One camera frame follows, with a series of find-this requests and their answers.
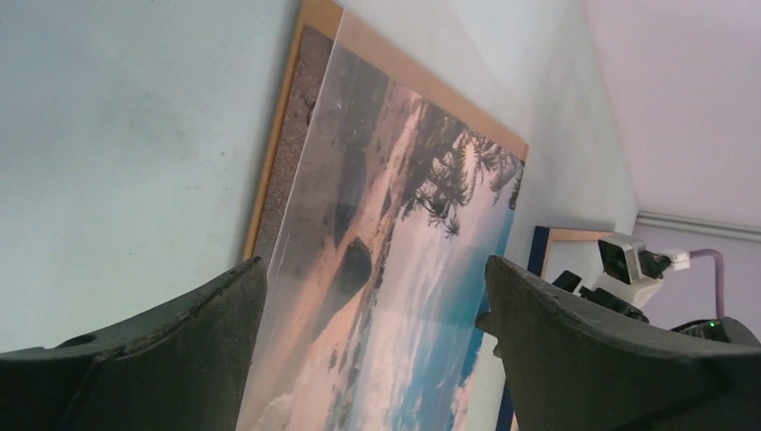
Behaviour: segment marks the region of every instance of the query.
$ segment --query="wooden picture frame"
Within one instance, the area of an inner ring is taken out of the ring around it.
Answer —
[[[532,274],[544,278],[547,274],[549,253],[556,242],[595,242],[611,234],[613,233],[605,231],[583,231],[537,226],[534,228],[534,238],[531,243],[531,253],[527,269]]]
[[[341,25],[340,43],[344,48],[355,53],[361,59],[377,67],[396,81],[418,92],[429,101],[436,103],[441,108],[460,118],[471,128],[503,146],[512,154],[518,156],[523,162],[526,161],[529,147],[513,131],[503,126],[498,120],[483,110],[472,101],[462,96],[459,92],[446,84],[440,78],[431,74],[420,66],[413,58],[402,50],[394,47],[385,40],[377,31],[363,22],[351,16],[351,19],[343,20],[345,12],[341,6],[331,0],[303,0],[302,9],[297,18],[293,32],[293,41],[285,66],[280,95],[276,105],[270,136],[267,141],[267,150],[262,164],[259,177],[254,207],[249,222],[249,230],[244,243],[243,258],[253,257],[260,236],[262,220],[268,216],[266,203],[268,195],[272,196],[270,186],[273,171],[276,166],[277,150],[281,141],[281,134],[286,122],[288,101],[292,90],[293,78],[296,71],[299,55],[302,47],[302,37],[305,29],[311,27],[319,33],[335,41],[338,36],[338,27]],[[292,156],[288,163],[298,164],[299,158]],[[282,185],[279,193],[289,193],[290,188]],[[287,202],[287,196],[280,196],[281,202]]]

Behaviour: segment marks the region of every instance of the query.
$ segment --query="palm tree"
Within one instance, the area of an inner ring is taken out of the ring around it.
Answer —
[[[515,172],[515,165],[503,164],[500,166],[500,170],[497,174],[489,181],[489,189],[494,193],[494,202],[492,205],[496,205],[497,202],[499,202],[499,198],[502,195],[502,189],[504,189],[504,186],[512,180],[515,176]]]
[[[504,157],[504,153],[507,152],[504,148],[492,141],[486,141],[481,148],[481,165],[487,172],[494,172],[499,167],[500,160]]]
[[[452,214],[452,217],[444,222],[444,232],[444,238],[450,241],[459,235],[459,218],[457,213]]]
[[[469,167],[472,172],[470,173],[470,178],[468,178],[468,196],[473,198],[473,193],[476,191],[478,174],[481,173],[483,178],[480,161],[481,154],[478,152],[477,147],[473,142],[470,142],[469,139],[464,141],[466,142],[456,149],[457,155],[455,157],[459,160],[462,169],[465,169],[466,166],[470,165]]]
[[[513,168],[515,168],[516,170],[523,169],[524,162],[521,159],[519,159],[517,155],[513,153],[507,153],[507,154],[510,156],[510,164],[512,165]]]
[[[512,185],[512,193],[510,195],[510,202],[507,204],[509,209],[514,210],[515,204],[518,202],[518,193],[520,192],[520,181],[523,180],[523,168],[519,168],[516,174],[518,178],[515,179],[515,184]]]
[[[416,207],[421,207],[428,212],[429,226],[450,225],[453,210],[467,205],[472,198],[472,193],[468,193],[469,184],[462,163],[461,159],[452,154],[434,161],[426,181],[415,191],[414,204],[407,205],[405,213],[409,214]],[[456,228],[453,232],[459,231],[459,221],[453,226]]]

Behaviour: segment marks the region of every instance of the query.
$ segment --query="beach photograph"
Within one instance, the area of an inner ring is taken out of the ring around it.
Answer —
[[[309,115],[237,429],[464,429],[524,162],[338,45]]]

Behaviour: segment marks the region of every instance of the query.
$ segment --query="hole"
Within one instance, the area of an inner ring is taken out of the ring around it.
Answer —
[[[74,347],[74,346],[83,346],[85,344],[90,344],[93,341],[95,341],[96,337],[92,334],[85,334],[80,335],[79,337],[74,337],[72,339],[69,339],[68,341],[65,341],[62,345],[58,347]]]

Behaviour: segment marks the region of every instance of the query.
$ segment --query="light blue wall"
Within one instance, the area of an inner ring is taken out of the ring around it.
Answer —
[[[297,3],[2,3],[0,351],[235,264]]]

